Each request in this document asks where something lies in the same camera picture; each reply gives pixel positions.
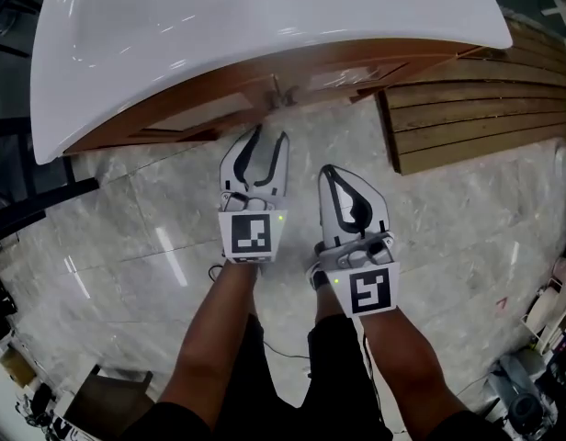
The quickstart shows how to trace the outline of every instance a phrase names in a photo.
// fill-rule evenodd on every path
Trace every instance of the wooden cabinet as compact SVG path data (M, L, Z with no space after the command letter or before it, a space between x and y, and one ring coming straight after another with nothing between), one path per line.
M151 96L89 132L66 153L215 140L277 109L366 96L476 49L438 40L353 40L270 54Z

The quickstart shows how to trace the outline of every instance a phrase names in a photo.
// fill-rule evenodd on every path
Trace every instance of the sink basin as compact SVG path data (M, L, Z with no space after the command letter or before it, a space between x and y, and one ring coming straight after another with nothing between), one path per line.
M31 73L36 159L205 72L371 38L512 44L495 0L45 0Z

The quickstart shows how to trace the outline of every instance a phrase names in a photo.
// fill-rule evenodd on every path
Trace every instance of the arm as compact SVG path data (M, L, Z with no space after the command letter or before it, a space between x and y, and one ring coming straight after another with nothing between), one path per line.
M213 429L253 301L255 265L226 262L189 325L159 401L181 405Z
M467 410L448 389L432 346L402 311L368 315L361 322L414 441L426 439L449 416Z

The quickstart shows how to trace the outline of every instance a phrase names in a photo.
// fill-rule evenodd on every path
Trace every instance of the shoe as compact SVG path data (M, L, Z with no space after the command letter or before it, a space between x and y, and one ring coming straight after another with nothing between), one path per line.
M315 262L308 268L305 273L305 277L313 290L318 290L320 286L330 284L328 276L326 276L326 273L320 267L319 261Z

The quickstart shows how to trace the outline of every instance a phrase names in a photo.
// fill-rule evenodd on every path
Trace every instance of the gray marble floor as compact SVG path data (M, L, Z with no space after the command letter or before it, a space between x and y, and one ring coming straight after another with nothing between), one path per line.
M565 238L566 188L553 174L560 141L402 177L388 163L373 101L336 103L269 119L257 175L282 130L291 139L289 222L255 291L272 346L307 354L315 298L303 267L322 239L316 178L327 163L362 175L387 199L400 306L434 346L453 391L525 342L519 318ZM150 369L153 395L163 389L209 288L208 268L222 261L218 173L235 138L78 158L77 174L97 176L102 188L49 209L3 256L1 276L20 308L17 340L59 389L72 386L82 355ZM279 395L301 404L308 364L267 355ZM399 432L395 402L379 386Z

